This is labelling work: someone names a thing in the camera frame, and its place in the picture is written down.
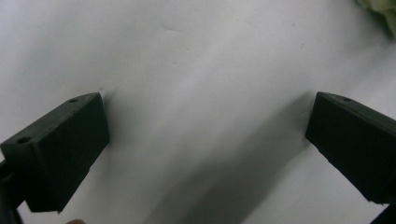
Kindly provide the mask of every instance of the black object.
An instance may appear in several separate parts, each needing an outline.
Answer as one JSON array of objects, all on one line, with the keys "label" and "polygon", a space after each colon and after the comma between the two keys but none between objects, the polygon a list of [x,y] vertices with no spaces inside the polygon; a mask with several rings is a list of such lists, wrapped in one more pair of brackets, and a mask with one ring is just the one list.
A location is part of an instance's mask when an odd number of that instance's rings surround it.
[{"label": "black object", "polygon": [[396,223],[396,205],[390,205],[371,224]]},{"label": "black object", "polygon": [[368,201],[396,203],[396,121],[318,92],[306,138]]},{"label": "black object", "polygon": [[0,145],[2,206],[61,212],[108,142],[99,93],[58,106]]}]

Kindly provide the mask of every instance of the green object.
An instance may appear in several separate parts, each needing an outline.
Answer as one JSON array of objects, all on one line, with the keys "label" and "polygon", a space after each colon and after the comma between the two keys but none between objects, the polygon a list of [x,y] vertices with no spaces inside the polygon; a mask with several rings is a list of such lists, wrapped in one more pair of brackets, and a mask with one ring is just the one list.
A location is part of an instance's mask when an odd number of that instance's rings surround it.
[{"label": "green object", "polygon": [[363,7],[385,16],[389,29],[396,37],[396,0],[358,0],[358,2]]}]

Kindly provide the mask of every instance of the black clamp jaw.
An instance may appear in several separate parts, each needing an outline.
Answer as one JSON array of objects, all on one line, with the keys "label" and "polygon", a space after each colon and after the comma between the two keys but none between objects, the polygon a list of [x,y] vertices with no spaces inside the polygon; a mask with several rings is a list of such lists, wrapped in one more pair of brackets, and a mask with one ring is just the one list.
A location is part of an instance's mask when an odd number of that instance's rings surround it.
[{"label": "black clamp jaw", "polygon": [[0,145],[0,223],[21,223],[17,207],[61,212],[109,143],[100,93],[73,98]]},{"label": "black clamp jaw", "polygon": [[[370,202],[396,204],[396,121],[349,98],[318,92],[306,138]],[[372,224],[396,223],[391,205]]]}]

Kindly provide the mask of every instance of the small hole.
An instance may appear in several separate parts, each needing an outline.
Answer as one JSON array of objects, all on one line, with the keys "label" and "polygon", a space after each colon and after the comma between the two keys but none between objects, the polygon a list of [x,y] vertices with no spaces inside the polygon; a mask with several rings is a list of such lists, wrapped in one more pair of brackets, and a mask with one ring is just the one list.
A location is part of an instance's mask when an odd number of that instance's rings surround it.
[{"label": "small hole", "polygon": [[24,143],[29,142],[31,139],[32,139],[31,137],[23,137],[23,138],[18,139],[17,143],[24,144]]}]

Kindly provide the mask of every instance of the white surface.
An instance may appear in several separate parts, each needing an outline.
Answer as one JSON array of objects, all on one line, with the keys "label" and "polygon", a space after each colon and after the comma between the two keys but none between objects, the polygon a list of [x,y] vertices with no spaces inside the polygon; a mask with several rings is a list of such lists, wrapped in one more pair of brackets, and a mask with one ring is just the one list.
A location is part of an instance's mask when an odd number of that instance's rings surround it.
[{"label": "white surface", "polygon": [[0,1],[0,140],[100,91],[112,143],[26,224],[369,223],[304,140],[316,91],[396,118],[395,45],[352,0]]}]

